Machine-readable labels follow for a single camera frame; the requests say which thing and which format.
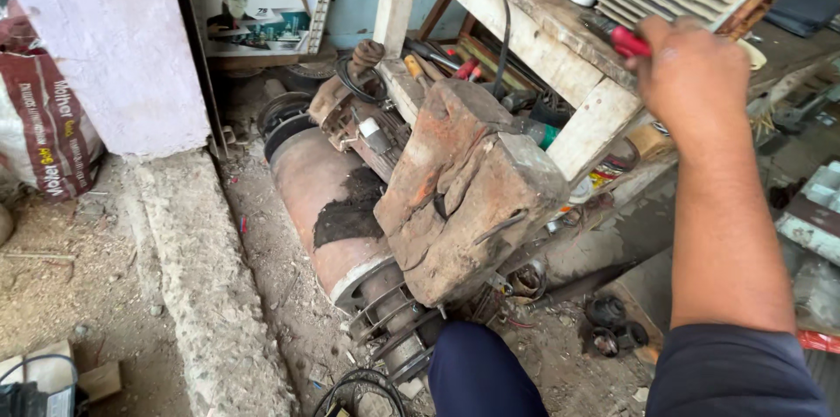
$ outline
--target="blue pants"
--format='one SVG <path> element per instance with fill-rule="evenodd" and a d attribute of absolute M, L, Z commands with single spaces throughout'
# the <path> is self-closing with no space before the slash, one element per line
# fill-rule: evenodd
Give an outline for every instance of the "blue pants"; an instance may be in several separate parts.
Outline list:
<path fill-rule="evenodd" d="M 437 417 L 548 417 L 537 387 L 486 326 L 454 322 L 444 328 L 428 386 Z"/>

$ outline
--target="woman photo on box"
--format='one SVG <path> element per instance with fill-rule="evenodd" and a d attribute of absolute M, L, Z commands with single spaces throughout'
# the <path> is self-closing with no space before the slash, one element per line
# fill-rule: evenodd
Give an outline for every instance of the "woman photo on box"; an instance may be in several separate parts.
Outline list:
<path fill-rule="evenodd" d="M 222 30 L 238 29 L 240 21 L 255 20 L 245 13 L 247 8 L 248 0 L 222 0 L 222 13 L 207 19 L 207 33 L 211 35 Z"/>

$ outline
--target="red wire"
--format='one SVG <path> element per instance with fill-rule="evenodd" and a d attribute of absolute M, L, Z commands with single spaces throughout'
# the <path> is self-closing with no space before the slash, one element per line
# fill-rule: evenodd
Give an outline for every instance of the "red wire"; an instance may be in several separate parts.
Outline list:
<path fill-rule="evenodd" d="M 522 328 L 522 329 L 532 329 L 535 326 L 533 324 L 520 324 L 519 322 L 515 322 L 511 318 L 508 318 L 507 321 L 510 322 L 512 326 L 518 326 L 519 328 Z"/>

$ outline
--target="hand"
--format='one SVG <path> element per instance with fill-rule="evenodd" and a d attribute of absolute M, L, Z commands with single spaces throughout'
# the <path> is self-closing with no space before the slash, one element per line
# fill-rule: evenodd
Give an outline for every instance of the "hand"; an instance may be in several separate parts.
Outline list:
<path fill-rule="evenodd" d="M 700 22 L 660 16 L 637 25 L 650 44 L 651 58 L 626 62 L 638 76 L 647 109 L 662 122 L 683 154 L 709 139 L 749 131 L 749 58 L 743 49 L 712 35 Z"/>

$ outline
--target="blue wall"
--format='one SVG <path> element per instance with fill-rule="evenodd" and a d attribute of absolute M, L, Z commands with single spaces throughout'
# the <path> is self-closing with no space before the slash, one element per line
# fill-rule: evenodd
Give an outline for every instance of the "blue wall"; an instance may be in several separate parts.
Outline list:
<path fill-rule="evenodd" d="M 423 24 L 436 0 L 414 0 L 408 29 L 418 29 Z M 364 38 L 373 37 L 376 7 L 379 0 L 335 0 L 327 16 L 329 42 L 339 49 L 352 48 Z M 437 22 L 433 38 L 453 38 L 464 22 L 466 10 L 456 1 L 449 4 Z"/>

